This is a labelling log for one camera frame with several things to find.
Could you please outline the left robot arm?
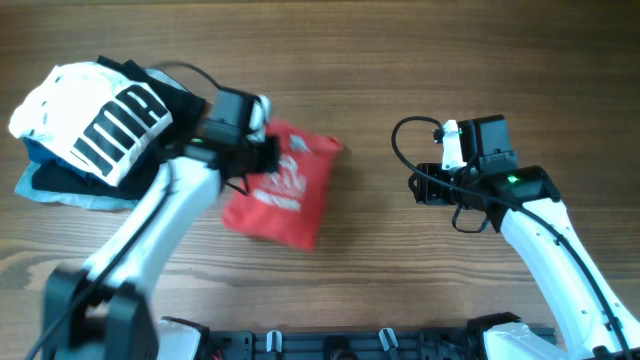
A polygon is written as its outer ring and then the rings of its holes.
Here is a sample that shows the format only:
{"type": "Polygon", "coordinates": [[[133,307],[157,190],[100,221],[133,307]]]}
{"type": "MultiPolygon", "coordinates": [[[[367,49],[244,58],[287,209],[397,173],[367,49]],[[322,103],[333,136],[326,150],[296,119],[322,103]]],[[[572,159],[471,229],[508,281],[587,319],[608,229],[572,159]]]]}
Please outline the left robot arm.
{"type": "Polygon", "coordinates": [[[229,179],[276,170],[270,118],[266,96],[221,89],[200,128],[162,152],[153,184],[113,237],[80,269],[51,273],[43,331],[28,358],[207,358],[207,328],[155,321],[150,299],[177,245],[229,179]]]}

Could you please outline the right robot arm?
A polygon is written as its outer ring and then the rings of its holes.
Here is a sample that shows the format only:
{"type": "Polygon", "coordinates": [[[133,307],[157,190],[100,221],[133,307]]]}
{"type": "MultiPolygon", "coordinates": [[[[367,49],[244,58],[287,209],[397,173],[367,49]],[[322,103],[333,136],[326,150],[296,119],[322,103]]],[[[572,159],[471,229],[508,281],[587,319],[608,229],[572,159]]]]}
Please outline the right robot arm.
{"type": "Polygon", "coordinates": [[[519,254],[551,309],[564,348],[502,313],[467,324],[477,359],[636,359],[639,322],[612,291],[582,245],[549,175],[520,167],[501,115],[436,123],[439,163],[412,165],[409,187],[419,204],[484,213],[519,254]]]}

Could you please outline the red printed t-shirt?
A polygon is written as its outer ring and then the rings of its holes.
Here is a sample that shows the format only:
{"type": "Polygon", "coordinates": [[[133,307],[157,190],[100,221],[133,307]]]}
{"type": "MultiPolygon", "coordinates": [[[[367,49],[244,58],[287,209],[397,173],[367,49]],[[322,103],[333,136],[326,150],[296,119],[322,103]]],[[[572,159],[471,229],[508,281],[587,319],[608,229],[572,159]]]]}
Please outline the red printed t-shirt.
{"type": "Polygon", "coordinates": [[[334,162],[344,145],[329,135],[274,120],[267,133],[279,141],[279,170],[248,177],[249,193],[236,193],[222,212],[237,233],[313,251],[326,210],[334,162]]]}

